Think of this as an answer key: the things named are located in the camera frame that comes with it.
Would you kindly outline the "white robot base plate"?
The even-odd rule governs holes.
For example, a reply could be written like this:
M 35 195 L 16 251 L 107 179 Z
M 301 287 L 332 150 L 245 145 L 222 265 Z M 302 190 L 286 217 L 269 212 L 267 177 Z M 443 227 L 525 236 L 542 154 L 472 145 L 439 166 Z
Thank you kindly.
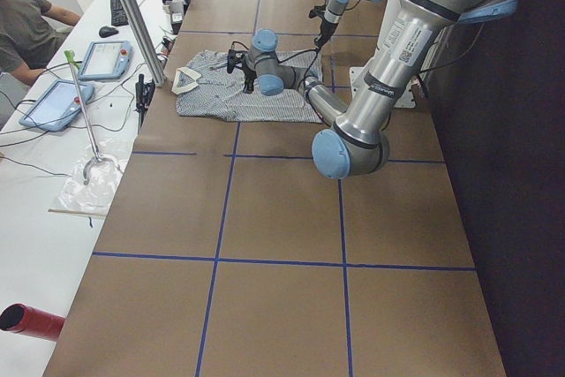
M 397 109 L 414 109 L 416 107 L 410 83 L 407 83 L 404 87 L 390 87 L 370 80 L 365 76 L 366 74 L 367 70 L 365 67 L 350 68 L 349 77 L 352 98 L 360 94 L 364 87 L 367 87 L 368 90 L 372 90 L 375 93 L 394 98 L 395 108 Z

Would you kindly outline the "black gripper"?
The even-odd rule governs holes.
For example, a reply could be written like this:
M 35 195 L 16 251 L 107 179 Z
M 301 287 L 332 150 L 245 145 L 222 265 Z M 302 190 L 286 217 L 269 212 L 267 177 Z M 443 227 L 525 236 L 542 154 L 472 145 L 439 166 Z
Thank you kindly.
M 257 73 L 247 62 L 247 52 L 243 50 L 229 49 L 227 56 L 227 73 L 231 74 L 235 69 L 244 73 L 244 94 L 251 94 L 254 90 L 254 81 Z
M 327 10 L 326 5 L 315 5 L 309 12 L 309 18 L 321 18 L 320 34 L 314 39 L 314 45 L 321 49 L 336 30 L 335 14 Z

